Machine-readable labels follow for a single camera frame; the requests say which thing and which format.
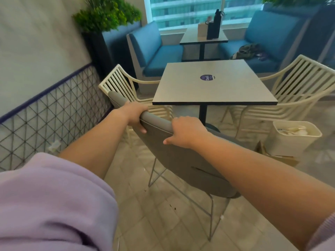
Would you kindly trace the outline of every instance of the green plant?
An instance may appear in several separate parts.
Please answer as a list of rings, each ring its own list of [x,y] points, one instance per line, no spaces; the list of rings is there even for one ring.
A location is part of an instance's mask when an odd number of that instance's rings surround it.
[[[73,15],[84,32],[103,32],[117,29],[119,25],[134,23],[142,18],[139,9],[125,0],[85,0],[86,10]]]
[[[327,0],[262,0],[262,3],[272,3],[274,6],[302,6],[325,3]]]

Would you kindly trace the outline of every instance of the logo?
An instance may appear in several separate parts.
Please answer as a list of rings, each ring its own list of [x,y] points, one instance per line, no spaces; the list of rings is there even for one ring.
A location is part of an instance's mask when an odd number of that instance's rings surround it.
[[[201,80],[204,80],[204,81],[212,81],[213,79],[215,79],[215,76],[213,75],[202,75],[200,77]]]

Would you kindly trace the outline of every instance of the tabletop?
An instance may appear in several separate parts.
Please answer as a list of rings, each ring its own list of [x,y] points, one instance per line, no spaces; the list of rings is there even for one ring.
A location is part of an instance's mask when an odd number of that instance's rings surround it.
[[[244,60],[168,63],[153,105],[277,105]]]
[[[180,41],[180,45],[222,42],[228,42],[228,38],[222,29],[220,29],[220,34],[217,39],[207,40],[206,37],[198,37],[198,27],[190,27],[187,28],[186,32],[184,33],[184,36]]]

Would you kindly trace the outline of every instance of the right arm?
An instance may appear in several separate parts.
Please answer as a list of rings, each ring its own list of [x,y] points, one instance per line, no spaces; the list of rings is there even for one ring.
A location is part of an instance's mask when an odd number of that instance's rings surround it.
[[[173,129],[165,144],[203,156],[299,250],[335,212],[335,189],[323,182],[212,135],[197,118],[174,119]]]

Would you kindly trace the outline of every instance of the triangle wire pattern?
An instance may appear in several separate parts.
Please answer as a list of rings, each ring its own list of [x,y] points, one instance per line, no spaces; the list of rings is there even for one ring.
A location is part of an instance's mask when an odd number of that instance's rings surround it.
[[[111,108],[93,66],[69,78],[0,123],[0,172],[22,167],[54,140],[66,148],[98,124]]]

